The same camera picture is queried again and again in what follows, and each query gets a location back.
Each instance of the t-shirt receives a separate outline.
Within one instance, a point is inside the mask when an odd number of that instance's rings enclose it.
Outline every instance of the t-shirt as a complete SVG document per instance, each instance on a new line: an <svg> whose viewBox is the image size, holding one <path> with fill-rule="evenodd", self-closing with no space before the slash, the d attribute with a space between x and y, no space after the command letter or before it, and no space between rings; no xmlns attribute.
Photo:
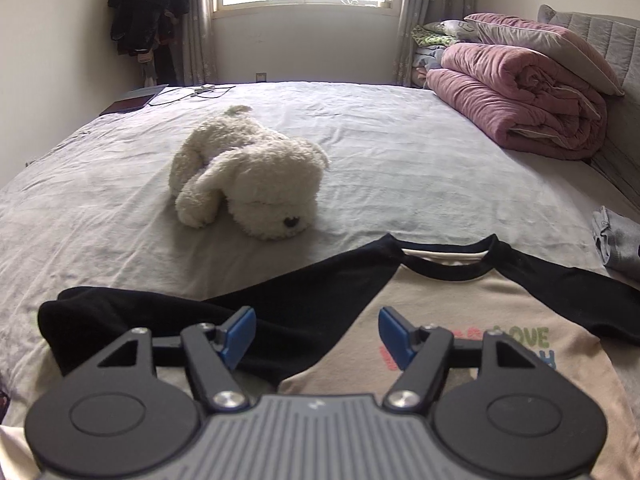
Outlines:
<svg viewBox="0 0 640 480"><path fill-rule="evenodd" d="M38 322L68 372L134 326L176 335L220 323L244 304L258 317L240 369L282 393L372 392L400 372L378 335L392 306L414 325L457 337L500 328L590 395L608 435L593 475L640 478L640 442L626 393L598 336L640 344L640 292L582 269L514 250L492 235L470 246L423 245L385 235L353 251L199 302L149 292L82 287L42 305Z"/></svg>

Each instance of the metal screw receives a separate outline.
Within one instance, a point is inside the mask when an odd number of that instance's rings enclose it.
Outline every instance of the metal screw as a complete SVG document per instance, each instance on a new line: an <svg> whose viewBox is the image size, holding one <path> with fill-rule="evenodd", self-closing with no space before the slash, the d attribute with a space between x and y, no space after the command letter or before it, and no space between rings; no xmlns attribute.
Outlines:
<svg viewBox="0 0 640 480"><path fill-rule="evenodd" d="M387 402L395 408L412 408L420 402L420 396L411 390L398 390L389 394Z"/></svg>
<svg viewBox="0 0 640 480"><path fill-rule="evenodd" d="M241 406L246 401L246 398L240 392L232 392L225 390L224 392L216 393L213 396L213 402L215 402L221 408L233 409Z"/></svg>

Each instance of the stuffed dog nose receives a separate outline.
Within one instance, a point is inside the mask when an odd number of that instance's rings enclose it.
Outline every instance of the stuffed dog nose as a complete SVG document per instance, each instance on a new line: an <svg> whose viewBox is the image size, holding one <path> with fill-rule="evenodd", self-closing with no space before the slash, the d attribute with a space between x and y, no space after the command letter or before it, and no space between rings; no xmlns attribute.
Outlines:
<svg viewBox="0 0 640 480"><path fill-rule="evenodd" d="M298 218L297 216L284 219L284 225L286 225L287 227L295 227L296 225L298 225L298 222L300 222L300 218Z"/></svg>

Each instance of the bed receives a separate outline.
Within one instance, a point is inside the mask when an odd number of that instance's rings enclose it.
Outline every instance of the bed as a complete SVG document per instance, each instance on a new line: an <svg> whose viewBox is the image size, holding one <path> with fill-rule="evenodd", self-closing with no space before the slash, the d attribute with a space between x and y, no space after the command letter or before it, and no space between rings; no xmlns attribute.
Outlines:
<svg viewBox="0 0 640 480"><path fill-rule="evenodd" d="M313 228L262 242L226 212L202 230L178 222L167 185L172 154L203 118L231 104L249 104L267 126L328 152ZM36 313L65 288L210 298L386 232L448 244L496 233L526 253L607 274L590 227L601 205L640 222L587 164L502 150L431 91L250 84L217 99L97 118L0 190L0 380L11 397L2 423L21 426L30 404L60 380ZM640 349L603 345L640 429ZM184 384L174 370L159 375Z"/></svg>

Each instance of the cable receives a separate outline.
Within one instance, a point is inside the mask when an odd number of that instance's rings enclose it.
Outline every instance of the cable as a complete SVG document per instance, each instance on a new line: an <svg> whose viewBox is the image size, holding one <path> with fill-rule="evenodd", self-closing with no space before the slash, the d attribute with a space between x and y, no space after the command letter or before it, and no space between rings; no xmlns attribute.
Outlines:
<svg viewBox="0 0 640 480"><path fill-rule="evenodd" d="M191 87L191 86L178 86L176 88L172 88L171 90L167 90L166 92L162 92L162 93L158 94L155 98L153 98L153 101L158 99L160 96L170 94L171 92L175 92L176 90L185 90L185 89L189 88L189 89L192 89L193 92L190 93L190 94L178 97L177 99L174 99L173 101L163 101L161 103L149 102L147 105L148 106L170 105L171 103L177 103L178 101L182 101L183 99L186 99L187 97L200 97L202 99L217 99L219 97L222 97L224 94L229 92L229 90L231 90L232 88L235 88L235 87L236 87L236 85L231 85L231 86L215 86L215 85L211 85L210 87L208 87L208 86L198 86L196 88ZM224 90L224 92L222 92L222 94L215 95L215 96L204 95L204 94L208 94L210 92L215 92L216 90Z"/></svg>

